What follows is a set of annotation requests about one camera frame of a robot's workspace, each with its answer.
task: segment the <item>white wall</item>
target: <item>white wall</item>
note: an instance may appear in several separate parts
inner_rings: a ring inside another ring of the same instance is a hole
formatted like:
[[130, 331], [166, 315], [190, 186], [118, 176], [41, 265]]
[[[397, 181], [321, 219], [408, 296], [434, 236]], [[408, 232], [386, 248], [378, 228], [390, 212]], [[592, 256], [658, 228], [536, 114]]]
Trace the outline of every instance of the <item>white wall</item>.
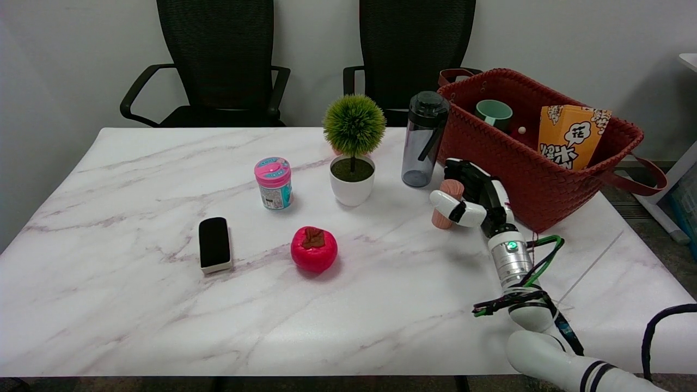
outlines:
[[[615, 110], [646, 132], [639, 152], [676, 159], [697, 138], [697, 74], [675, 60], [697, 51], [694, 20], [694, 0], [480, 0], [464, 63], [514, 68]], [[0, 250], [102, 127], [138, 126], [118, 104], [147, 65], [170, 61], [155, 0], [0, 2]], [[319, 126], [342, 68], [361, 63], [358, 0], [276, 0], [290, 126]], [[134, 112], [159, 121], [185, 102], [164, 70]]]

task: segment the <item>water bottle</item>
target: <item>water bottle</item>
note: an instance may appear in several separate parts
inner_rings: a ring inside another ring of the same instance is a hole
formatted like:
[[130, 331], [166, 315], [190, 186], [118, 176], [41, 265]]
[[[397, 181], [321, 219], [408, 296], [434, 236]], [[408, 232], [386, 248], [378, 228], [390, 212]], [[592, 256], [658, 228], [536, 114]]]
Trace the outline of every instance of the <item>water bottle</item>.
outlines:
[[435, 91], [421, 91], [409, 103], [401, 180], [421, 188], [431, 182], [450, 104]]

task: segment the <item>white flower pot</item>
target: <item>white flower pot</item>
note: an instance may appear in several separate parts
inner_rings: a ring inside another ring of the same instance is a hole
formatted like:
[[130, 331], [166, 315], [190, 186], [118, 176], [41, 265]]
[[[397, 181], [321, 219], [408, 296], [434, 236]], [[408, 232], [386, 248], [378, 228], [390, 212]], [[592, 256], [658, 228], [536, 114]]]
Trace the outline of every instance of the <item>white flower pot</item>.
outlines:
[[373, 167], [373, 174], [367, 179], [359, 182], [346, 182], [338, 179], [331, 171], [331, 167], [342, 159], [350, 158], [348, 156], [337, 156], [329, 164], [329, 175], [331, 178], [332, 191], [337, 200], [344, 206], [355, 207], [368, 199], [370, 192], [373, 190], [373, 182], [375, 180], [375, 163], [364, 156], [357, 156], [356, 159], [364, 160]]

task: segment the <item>chair backrest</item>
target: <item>chair backrest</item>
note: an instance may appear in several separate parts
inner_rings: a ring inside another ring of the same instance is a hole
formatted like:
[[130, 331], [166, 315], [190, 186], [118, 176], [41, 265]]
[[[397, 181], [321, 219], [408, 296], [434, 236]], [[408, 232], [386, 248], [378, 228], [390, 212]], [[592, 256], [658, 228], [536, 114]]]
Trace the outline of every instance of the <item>chair backrest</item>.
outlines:
[[157, 0], [191, 105], [265, 109], [272, 89], [273, 0]]
[[462, 65], [475, 0], [360, 0], [365, 94], [383, 109], [438, 89], [438, 73]]

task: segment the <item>fake apple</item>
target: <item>fake apple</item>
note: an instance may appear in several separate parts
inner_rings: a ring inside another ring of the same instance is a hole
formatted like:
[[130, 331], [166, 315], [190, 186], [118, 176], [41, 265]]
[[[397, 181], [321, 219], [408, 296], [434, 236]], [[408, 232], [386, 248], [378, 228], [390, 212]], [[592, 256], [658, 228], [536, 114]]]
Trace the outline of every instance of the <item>fake apple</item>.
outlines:
[[302, 227], [293, 236], [291, 257], [306, 271], [320, 273], [329, 268], [337, 258], [337, 240], [325, 230]]

